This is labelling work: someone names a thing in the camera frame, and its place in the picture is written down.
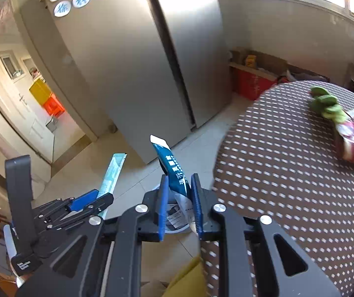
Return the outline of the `light blue toothpaste box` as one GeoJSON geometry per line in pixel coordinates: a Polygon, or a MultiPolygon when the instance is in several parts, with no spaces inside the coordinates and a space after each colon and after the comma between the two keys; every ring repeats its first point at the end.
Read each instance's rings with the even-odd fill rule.
{"type": "Polygon", "coordinates": [[[97,198],[107,194],[113,194],[120,172],[127,157],[126,153],[114,153],[104,174],[97,198]]]}

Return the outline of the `green wrapper bundle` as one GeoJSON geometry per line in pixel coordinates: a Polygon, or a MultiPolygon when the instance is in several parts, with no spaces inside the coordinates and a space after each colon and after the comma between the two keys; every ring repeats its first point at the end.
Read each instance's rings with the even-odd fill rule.
{"type": "Polygon", "coordinates": [[[350,119],[337,97],[330,94],[327,89],[313,86],[310,94],[312,99],[309,106],[316,114],[333,121],[334,124],[342,124],[350,119]]]}

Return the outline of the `blue plastic trash bin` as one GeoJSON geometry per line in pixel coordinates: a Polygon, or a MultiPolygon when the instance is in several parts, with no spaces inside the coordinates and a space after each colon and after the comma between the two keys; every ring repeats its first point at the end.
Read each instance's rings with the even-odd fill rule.
{"type": "Polygon", "coordinates": [[[170,189],[168,189],[165,233],[197,234],[192,201],[170,189]]]}

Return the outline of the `brown polka dot tablecloth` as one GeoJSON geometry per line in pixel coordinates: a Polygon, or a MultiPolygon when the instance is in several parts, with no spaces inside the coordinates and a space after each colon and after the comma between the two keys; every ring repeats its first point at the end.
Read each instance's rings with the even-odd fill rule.
{"type": "Polygon", "coordinates": [[[213,190],[244,217],[271,216],[354,296],[354,165],[337,157],[333,126],[311,110],[312,81],[277,85],[227,131],[213,190]]]}

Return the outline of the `yellow cloth on chair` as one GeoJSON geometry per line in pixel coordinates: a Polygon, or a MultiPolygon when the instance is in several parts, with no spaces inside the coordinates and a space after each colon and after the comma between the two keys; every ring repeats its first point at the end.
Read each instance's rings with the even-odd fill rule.
{"type": "Polygon", "coordinates": [[[207,283],[200,256],[180,270],[164,291],[163,297],[206,297],[207,283]]]}

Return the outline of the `orange plastic stool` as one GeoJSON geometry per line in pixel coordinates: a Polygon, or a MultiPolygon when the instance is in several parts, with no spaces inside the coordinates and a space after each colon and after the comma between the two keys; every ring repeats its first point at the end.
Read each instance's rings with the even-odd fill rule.
{"type": "Polygon", "coordinates": [[[59,102],[54,93],[43,104],[43,108],[49,116],[59,117],[65,112],[64,106],[59,102]]]}

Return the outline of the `red gift box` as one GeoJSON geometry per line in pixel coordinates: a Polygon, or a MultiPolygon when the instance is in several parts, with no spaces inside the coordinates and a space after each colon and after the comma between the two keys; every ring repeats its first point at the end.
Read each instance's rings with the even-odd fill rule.
{"type": "Polygon", "coordinates": [[[276,84],[277,76],[231,62],[229,64],[232,88],[249,100],[256,100],[276,84]]]}

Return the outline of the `yellow plastic stool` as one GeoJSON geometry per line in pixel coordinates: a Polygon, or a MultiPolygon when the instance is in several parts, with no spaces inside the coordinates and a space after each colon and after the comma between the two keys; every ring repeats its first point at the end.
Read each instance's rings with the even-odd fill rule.
{"type": "Polygon", "coordinates": [[[42,78],[37,78],[29,91],[40,106],[43,106],[52,95],[51,89],[42,78]]]}

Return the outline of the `small yellow box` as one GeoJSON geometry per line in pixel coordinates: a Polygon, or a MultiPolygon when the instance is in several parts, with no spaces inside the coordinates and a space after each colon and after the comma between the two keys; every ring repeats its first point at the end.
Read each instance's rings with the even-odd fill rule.
{"type": "Polygon", "coordinates": [[[257,68],[257,56],[254,54],[247,55],[245,59],[245,66],[248,68],[257,68]]]}

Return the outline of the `silver double-door refrigerator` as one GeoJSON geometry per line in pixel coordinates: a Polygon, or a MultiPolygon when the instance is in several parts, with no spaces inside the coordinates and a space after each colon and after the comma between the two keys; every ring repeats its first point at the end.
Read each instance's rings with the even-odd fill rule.
{"type": "Polygon", "coordinates": [[[218,0],[14,0],[47,80],[148,163],[231,101],[218,0]]]}

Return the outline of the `open cardboard box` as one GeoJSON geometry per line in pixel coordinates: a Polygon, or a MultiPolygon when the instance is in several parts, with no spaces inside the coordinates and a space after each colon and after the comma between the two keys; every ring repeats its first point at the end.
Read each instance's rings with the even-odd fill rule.
{"type": "Polygon", "coordinates": [[[286,71],[277,78],[277,84],[304,80],[330,82],[330,79],[326,76],[288,64],[286,71]]]}

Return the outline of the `white door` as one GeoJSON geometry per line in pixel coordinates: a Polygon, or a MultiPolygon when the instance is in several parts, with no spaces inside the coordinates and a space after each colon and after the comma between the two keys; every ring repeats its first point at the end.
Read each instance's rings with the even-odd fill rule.
{"type": "Polygon", "coordinates": [[[29,88],[32,77],[13,50],[0,50],[0,110],[20,137],[48,163],[53,162],[54,135],[46,127],[29,88]]]}

